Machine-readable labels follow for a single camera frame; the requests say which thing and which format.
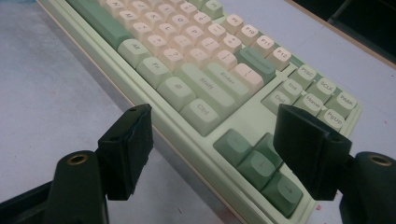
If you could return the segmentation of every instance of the green keyboard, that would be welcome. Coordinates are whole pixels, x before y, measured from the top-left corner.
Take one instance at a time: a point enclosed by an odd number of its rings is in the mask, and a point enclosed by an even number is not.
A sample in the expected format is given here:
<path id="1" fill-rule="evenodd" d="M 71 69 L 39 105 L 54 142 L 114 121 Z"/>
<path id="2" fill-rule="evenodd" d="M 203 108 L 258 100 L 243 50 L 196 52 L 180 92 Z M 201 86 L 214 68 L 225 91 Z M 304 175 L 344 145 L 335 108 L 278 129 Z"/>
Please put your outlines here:
<path id="1" fill-rule="evenodd" d="M 279 104 L 350 136 L 361 105 L 216 0 L 39 0 L 155 130 L 247 223 L 315 205 L 276 154 Z"/>

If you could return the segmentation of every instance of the table surface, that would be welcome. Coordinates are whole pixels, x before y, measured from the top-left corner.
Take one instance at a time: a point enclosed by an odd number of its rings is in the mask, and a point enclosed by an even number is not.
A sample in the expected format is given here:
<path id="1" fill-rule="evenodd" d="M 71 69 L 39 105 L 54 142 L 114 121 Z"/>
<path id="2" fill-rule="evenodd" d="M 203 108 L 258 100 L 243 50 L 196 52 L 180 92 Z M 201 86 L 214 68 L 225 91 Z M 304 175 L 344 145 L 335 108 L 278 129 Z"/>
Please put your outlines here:
<path id="1" fill-rule="evenodd" d="M 396 71 L 279 0 L 222 0 L 350 92 L 363 112 L 351 155 L 396 158 Z M 35 1 L 0 1 L 0 202 L 53 178 L 57 161 L 97 140 L 130 107 Z M 112 223 L 239 223 L 157 135 L 127 202 L 108 202 Z M 318 202 L 308 223 L 341 223 L 338 204 Z"/>

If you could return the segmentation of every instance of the spacebar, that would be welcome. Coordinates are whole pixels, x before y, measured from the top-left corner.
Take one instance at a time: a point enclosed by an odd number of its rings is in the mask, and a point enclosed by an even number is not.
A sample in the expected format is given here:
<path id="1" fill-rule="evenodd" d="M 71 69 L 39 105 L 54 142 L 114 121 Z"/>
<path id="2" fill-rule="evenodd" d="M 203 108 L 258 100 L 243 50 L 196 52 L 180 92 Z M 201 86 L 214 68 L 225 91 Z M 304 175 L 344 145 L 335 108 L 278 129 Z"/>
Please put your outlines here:
<path id="1" fill-rule="evenodd" d="M 111 15 L 92 0 L 66 0 L 70 6 L 96 30 L 115 50 L 132 36 Z"/>

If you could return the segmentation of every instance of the mechanical keyboard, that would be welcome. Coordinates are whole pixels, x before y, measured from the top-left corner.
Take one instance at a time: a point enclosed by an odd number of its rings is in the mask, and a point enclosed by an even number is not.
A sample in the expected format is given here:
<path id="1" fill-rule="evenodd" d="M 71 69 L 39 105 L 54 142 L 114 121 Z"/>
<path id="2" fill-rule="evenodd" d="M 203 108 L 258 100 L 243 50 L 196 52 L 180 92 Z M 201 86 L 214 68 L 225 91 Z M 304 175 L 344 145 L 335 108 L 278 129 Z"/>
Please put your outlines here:
<path id="1" fill-rule="evenodd" d="M 276 154 L 279 104 L 350 136 L 361 105 L 217 0 L 38 0 L 155 130 L 247 223 L 315 205 Z"/>

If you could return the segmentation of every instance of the desk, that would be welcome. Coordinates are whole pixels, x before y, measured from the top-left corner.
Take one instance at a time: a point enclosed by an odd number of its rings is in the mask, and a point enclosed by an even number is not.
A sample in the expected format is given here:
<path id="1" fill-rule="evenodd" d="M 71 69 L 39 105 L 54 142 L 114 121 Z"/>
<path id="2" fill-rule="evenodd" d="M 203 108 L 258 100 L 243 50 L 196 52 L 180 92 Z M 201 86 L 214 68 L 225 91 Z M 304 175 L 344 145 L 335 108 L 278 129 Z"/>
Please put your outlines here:
<path id="1" fill-rule="evenodd" d="M 352 155 L 396 158 L 394 68 L 287 2 L 221 2 L 362 103 Z M 130 107 L 35 1 L 0 2 L 0 68 L 0 202 L 50 181 L 68 153 L 96 150 Z M 108 203 L 112 223 L 238 223 L 162 139 L 154 140 L 135 195 Z M 319 202 L 308 220 L 340 222 L 338 202 Z"/>

